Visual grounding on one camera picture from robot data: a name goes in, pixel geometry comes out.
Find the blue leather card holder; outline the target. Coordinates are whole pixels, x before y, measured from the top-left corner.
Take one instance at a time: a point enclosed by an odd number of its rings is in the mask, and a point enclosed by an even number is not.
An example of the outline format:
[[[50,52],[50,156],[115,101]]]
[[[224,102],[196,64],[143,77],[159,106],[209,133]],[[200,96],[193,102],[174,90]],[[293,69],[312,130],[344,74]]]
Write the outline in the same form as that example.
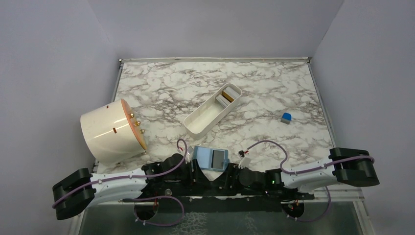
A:
[[[212,160],[213,150],[223,150],[223,151],[225,151],[225,160],[224,160],[223,169],[213,169],[213,168],[211,168],[211,160]],[[228,154],[229,154],[228,150],[225,150],[225,149],[195,146],[194,147],[194,152],[193,152],[193,159],[197,160],[201,170],[224,172],[227,169],[228,164],[229,164]]]

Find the grey card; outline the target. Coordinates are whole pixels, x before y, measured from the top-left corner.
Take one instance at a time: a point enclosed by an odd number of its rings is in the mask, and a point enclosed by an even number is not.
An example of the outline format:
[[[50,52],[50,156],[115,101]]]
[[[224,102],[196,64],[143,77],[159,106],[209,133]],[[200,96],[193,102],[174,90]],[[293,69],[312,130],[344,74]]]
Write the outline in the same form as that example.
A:
[[[223,150],[213,150],[211,168],[213,169],[223,169],[225,160],[225,151]]]

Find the white oblong plastic tray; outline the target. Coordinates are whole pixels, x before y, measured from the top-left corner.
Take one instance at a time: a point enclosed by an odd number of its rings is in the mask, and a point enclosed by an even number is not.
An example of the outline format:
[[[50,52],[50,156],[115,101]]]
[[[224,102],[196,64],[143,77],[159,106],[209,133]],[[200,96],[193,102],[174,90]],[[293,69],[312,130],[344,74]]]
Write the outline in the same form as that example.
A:
[[[240,96],[235,102],[224,108],[215,98],[227,86],[234,88]],[[190,137],[199,140],[205,136],[221,119],[239,104],[242,94],[242,90],[232,83],[226,83],[213,93],[210,98],[184,119],[183,125]]]

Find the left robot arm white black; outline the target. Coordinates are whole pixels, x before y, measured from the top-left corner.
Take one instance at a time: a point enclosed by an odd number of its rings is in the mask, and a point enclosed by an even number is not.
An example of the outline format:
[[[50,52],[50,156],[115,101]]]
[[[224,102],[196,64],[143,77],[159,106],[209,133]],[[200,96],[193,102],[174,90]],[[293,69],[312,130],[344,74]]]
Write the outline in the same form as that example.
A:
[[[145,164],[128,172],[90,173],[81,168],[52,187],[52,205],[58,220],[79,215],[86,208],[118,199],[152,200],[156,183],[196,183],[192,176],[198,169],[212,166],[210,157],[184,157],[176,153],[162,162]]]

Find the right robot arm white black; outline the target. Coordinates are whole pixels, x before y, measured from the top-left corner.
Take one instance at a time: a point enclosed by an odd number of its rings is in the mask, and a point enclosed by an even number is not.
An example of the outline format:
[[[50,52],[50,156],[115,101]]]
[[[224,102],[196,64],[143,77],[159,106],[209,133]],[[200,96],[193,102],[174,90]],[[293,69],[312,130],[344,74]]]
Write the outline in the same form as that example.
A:
[[[378,185],[374,158],[366,150],[332,148],[328,157],[290,169],[271,169],[265,172],[241,169],[229,164],[216,180],[220,189],[247,194],[275,193],[295,199],[301,193],[312,193],[317,188],[336,184],[354,187]]]

